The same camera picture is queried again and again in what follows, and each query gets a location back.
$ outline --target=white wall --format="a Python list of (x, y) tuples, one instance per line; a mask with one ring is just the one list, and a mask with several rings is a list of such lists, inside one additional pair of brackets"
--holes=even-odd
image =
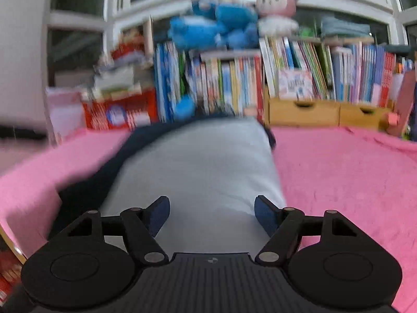
[(49, 0), (0, 0), (0, 123), (46, 128)]

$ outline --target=white pillow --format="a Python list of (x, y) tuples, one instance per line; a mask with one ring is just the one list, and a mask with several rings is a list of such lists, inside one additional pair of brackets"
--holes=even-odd
[[(124, 164), (101, 214), (118, 215), (170, 200), (157, 242), (168, 254), (249, 252), (268, 241), (254, 215), (264, 195), (279, 208), (281, 192), (268, 137), (251, 118), (196, 122), (167, 134)], [(122, 240), (106, 242), (123, 248)]]

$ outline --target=toy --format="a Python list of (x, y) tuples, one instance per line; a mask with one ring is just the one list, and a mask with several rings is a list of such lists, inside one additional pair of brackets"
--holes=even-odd
[(255, 23), (248, 24), (245, 30), (235, 29), (225, 36), (216, 37), (218, 47), (227, 46), (230, 49), (256, 48), (258, 42), (258, 29)]
[(216, 35), (226, 34), (228, 29), (219, 22), (202, 16), (180, 16), (170, 21), (168, 36), (178, 50), (207, 50), (216, 47)]
[(171, 20), (169, 37), (178, 50), (254, 48), (258, 43), (256, 10), (238, 0), (192, 0), (194, 16)]
[(256, 9), (260, 16), (258, 21), (259, 35), (288, 36), (299, 29), (296, 21), (291, 19), (295, 14), (298, 0), (256, 0)]

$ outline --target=wooden shelf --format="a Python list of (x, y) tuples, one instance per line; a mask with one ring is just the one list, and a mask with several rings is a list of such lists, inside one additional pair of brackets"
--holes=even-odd
[(372, 45), (375, 40), (371, 36), (367, 37), (327, 37), (323, 39), (323, 43), (328, 46), (344, 46), (363, 43), (364, 45)]
[(13, 252), (13, 254), (16, 256), (16, 258), (18, 258), (18, 260), (24, 264), (26, 262), (26, 258), (25, 256), (23, 256), (22, 254), (18, 253), (16, 248), (15, 248), (15, 244), (13, 243), (12, 240), (10, 240), (9, 236), (6, 234), (6, 232), (4, 231), (4, 229), (0, 226), (0, 236), (3, 238), (4, 242), (7, 244), (7, 246), (10, 248), (10, 250)]

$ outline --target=bookshelf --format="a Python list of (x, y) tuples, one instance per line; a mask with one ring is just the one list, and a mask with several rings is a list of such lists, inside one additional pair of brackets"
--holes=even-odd
[[(265, 123), (296, 127), (339, 125), (387, 130), (388, 115), (395, 110), (393, 104), (388, 101), (391, 99), (389, 92), (393, 85), (396, 57), (387, 52), (385, 47), (373, 46), (372, 37), (350, 39), (334, 37), (323, 41), (300, 37), (288, 37), (282, 42), (280, 38), (260, 40), (264, 64), (263, 78), (269, 85), (264, 91)], [(345, 66), (340, 70), (344, 71), (338, 77), (335, 76), (337, 68), (334, 67), (334, 60), (338, 58), (335, 57), (335, 53), (339, 54), (337, 48), (341, 48), (340, 53), (343, 54), (345, 53), (343, 50), (346, 49), (350, 55), (350, 61), (345, 61), (343, 56)], [(328, 55), (320, 57), (320, 51)], [(285, 62), (287, 55), (292, 56), (292, 63), (289, 60)], [(287, 70), (315, 71), (312, 74), (314, 97), (298, 98), (298, 94), (296, 96), (284, 94), (282, 97), (282, 81), (278, 75)], [(290, 84), (284, 86), (284, 91), (285, 88), (290, 89)]]

